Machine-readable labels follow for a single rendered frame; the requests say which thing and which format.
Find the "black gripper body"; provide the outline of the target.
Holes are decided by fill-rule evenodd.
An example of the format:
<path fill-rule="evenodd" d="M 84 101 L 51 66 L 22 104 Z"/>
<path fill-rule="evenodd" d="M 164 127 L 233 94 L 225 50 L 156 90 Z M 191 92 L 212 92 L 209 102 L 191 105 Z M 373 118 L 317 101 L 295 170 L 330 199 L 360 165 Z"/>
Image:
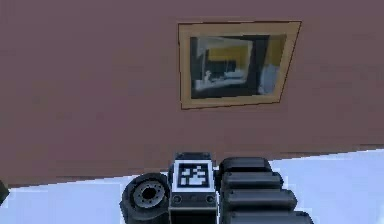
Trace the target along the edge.
<path fill-rule="evenodd" d="M 169 224 L 167 176 L 146 173 L 135 177 L 124 189 L 119 203 L 125 224 Z"/>

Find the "tan framed wall picture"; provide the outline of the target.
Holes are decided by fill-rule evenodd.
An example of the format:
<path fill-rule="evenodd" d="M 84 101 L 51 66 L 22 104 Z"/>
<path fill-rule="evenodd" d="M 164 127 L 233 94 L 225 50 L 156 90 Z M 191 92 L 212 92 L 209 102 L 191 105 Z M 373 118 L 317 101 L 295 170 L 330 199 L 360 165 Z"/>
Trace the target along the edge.
<path fill-rule="evenodd" d="M 180 103 L 200 109 L 281 100 L 302 23 L 180 23 Z"/>

